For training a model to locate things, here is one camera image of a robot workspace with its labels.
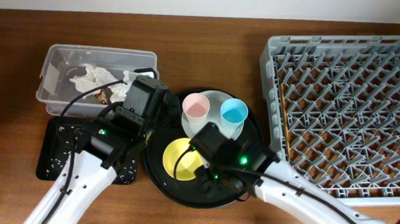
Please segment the pink cup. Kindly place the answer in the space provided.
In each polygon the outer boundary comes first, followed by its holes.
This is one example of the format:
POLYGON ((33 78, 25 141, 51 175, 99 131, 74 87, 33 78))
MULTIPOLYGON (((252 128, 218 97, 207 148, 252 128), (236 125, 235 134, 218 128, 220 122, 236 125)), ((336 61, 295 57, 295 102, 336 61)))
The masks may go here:
POLYGON ((187 95, 182 102, 182 110, 189 123, 198 125, 206 121, 211 104, 201 93, 187 95))

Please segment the wooden chopstick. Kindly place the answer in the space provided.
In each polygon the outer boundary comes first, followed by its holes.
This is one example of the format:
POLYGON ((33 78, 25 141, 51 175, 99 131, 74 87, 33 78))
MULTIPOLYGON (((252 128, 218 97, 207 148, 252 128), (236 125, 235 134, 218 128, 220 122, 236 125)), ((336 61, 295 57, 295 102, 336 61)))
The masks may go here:
POLYGON ((285 144, 286 144, 286 148, 287 148, 287 156, 288 159, 291 160, 291 154, 290 154, 290 146, 289 146, 289 128, 288 128, 288 124, 287 124, 287 112, 286 112, 286 102, 285 102, 285 87, 283 85, 283 83, 280 84, 280 93, 282 95, 282 99, 281 99, 281 103, 282 103, 282 114, 283 114, 283 118, 284 118, 284 127, 285 127, 285 144))

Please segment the yellow bowl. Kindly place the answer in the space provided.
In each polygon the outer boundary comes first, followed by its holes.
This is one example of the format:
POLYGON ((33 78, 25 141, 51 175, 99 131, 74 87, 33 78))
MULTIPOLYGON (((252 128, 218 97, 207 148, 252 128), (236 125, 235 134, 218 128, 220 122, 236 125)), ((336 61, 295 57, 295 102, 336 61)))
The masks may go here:
MULTIPOLYGON (((190 147, 189 138, 179 138, 172 141, 163 153, 163 167, 170 177, 174 177, 174 169, 178 158, 190 147)), ((177 179, 182 181, 193 180, 196 175, 195 170, 202 166, 204 162, 197 151, 188 152, 184 155, 177 165, 177 179)))

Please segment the black round tray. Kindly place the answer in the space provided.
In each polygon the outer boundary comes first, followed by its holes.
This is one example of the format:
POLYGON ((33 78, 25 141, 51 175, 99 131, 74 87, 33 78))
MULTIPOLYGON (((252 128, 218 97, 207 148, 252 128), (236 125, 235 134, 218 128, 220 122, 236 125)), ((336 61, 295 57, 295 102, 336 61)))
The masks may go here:
MULTIPOLYGON (((178 95, 180 106, 182 106, 182 101, 187 95, 207 90, 211 89, 206 87, 191 88, 175 95, 178 95)), ((235 202, 230 191, 218 192, 212 197, 208 197, 197 189, 196 178, 188 181, 176 181, 166 173, 162 160, 165 148, 172 141, 183 137, 188 138, 182 129, 182 125, 179 128, 171 127, 167 113, 161 112, 158 117, 157 131, 150 137, 149 145, 143 154, 144 168, 156 188, 169 199, 183 206, 197 209, 214 209, 235 202)), ((242 144, 249 140, 265 143, 261 124, 250 108, 242 133, 235 141, 242 144)))

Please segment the brown snack wrapper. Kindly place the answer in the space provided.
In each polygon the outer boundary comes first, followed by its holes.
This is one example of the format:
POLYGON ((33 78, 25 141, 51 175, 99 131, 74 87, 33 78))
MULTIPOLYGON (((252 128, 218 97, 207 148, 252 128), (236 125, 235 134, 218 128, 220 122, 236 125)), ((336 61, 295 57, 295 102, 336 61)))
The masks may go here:
POLYGON ((111 104, 111 101, 108 98, 106 90, 104 88, 100 89, 100 91, 97 94, 95 94, 95 97, 100 102, 100 104, 104 105, 111 104))

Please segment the grey plate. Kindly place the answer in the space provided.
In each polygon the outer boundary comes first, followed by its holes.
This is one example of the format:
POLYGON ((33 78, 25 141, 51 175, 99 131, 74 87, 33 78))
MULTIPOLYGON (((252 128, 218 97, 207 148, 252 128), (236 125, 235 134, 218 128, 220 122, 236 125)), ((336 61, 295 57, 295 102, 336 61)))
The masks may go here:
POLYGON ((220 113, 220 108, 223 104, 224 101, 227 101, 228 99, 231 99, 232 96, 229 94, 226 94, 226 92, 221 92, 221 91, 216 91, 216 90, 207 90, 207 91, 202 91, 201 94, 207 97, 209 100, 211 107, 210 111, 208 112, 208 115, 206 117, 206 121, 203 122, 200 125, 195 125, 191 124, 188 120, 187 117, 184 113, 182 113, 181 116, 181 121, 182 121, 182 129, 184 130, 186 136, 188 138, 193 138, 195 134, 200 131, 200 129, 207 124, 208 122, 213 122, 218 126, 219 131, 226 136, 228 139, 234 139, 236 140, 242 133, 242 130, 244 129, 244 124, 242 123, 239 127, 237 127, 235 130, 228 130, 223 127, 223 124, 221 123, 221 113, 220 113))

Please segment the grey dishwasher rack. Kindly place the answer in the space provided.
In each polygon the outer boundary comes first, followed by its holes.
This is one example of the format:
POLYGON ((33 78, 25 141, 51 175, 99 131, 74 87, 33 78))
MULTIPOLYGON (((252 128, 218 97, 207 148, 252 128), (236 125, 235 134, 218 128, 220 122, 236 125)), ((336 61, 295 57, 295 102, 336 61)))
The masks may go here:
POLYGON ((400 206, 400 35, 274 36, 259 63, 270 148, 346 205, 400 206))

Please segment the black rectangular tray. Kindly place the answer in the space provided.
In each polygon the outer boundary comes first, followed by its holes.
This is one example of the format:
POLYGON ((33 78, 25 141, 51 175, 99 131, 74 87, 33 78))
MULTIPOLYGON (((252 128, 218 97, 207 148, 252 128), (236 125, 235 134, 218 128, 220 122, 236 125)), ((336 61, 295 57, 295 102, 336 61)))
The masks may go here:
MULTIPOLYGON (((39 161, 35 175, 40 180, 55 181, 60 172, 68 161, 70 148, 60 143, 56 137, 56 126, 59 117, 53 117, 46 126, 42 150, 39 154, 39 161)), ((88 118, 64 117, 59 129, 62 139, 71 143, 73 133, 77 128, 81 128, 85 123, 89 122, 88 118)), ((131 185, 137 181, 137 171, 139 158, 136 157, 129 163, 125 164, 120 175, 113 182, 114 185, 131 185)))

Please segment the white tissue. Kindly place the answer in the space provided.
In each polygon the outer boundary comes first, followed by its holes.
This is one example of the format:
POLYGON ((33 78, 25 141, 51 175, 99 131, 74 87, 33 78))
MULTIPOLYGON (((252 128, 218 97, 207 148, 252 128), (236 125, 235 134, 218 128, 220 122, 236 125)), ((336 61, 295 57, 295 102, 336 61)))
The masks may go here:
MULTIPOLYGON (((74 76, 70 81, 75 84, 75 88, 79 92, 88 92, 89 90, 106 85, 111 82, 118 81, 109 71, 105 68, 84 64, 86 74, 82 76, 74 76)), ((123 101, 130 89, 131 81, 124 83, 114 84, 108 88, 112 92, 109 97, 110 102, 123 101)))

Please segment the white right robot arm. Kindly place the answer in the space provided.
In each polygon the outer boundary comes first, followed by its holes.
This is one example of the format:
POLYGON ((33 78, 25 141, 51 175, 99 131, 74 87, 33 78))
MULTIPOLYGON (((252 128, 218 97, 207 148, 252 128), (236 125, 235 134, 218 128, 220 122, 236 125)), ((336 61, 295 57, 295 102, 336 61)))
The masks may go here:
POLYGON ((189 143, 208 162, 214 183, 248 192, 303 224, 386 224, 317 188, 263 143, 228 139, 214 123, 200 129, 189 143))

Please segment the food scraps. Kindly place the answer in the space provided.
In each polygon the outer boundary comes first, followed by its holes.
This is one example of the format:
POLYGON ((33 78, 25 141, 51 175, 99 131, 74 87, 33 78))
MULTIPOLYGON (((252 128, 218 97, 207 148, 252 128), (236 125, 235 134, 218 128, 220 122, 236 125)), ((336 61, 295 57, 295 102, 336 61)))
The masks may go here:
MULTIPOLYGON (((58 143, 56 124, 47 123, 42 150, 37 162, 35 175, 40 180, 55 181, 68 161, 70 149, 58 143)), ((130 160, 123 166, 120 175, 113 182, 114 185, 131 185, 137 181, 139 157, 130 160)))

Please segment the clear plastic waste bin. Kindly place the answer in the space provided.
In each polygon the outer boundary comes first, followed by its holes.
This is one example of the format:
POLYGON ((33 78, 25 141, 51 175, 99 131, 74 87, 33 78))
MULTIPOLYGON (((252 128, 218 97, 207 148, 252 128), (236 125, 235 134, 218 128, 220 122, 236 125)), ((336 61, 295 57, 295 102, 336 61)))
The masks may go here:
POLYGON ((157 56, 151 51, 54 44, 43 63, 36 98, 46 104, 47 113, 57 116, 80 95, 72 79, 85 76, 87 69, 104 68, 115 80, 134 80, 137 73, 159 79, 156 66, 157 56))

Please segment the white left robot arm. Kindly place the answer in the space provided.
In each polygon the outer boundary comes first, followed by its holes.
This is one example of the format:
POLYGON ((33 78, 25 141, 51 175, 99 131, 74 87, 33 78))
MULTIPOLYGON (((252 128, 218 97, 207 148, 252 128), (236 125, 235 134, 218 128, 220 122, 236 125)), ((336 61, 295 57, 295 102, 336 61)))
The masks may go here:
POLYGON ((162 114, 179 118, 179 106, 167 85, 138 75, 124 101, 76 129, 62 171, 23 224, 77 224, 122 171, 138 162, 162 114))

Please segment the blue cup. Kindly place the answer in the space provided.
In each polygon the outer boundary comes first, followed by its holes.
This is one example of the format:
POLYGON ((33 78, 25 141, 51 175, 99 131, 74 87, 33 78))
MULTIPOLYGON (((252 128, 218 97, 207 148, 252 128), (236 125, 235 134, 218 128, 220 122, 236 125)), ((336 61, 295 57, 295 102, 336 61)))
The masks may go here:
POLYGON ((248 106, 240 99, 224 101, 220 108, 220 121, 227 130, 236 130, 248 117, 248 106))

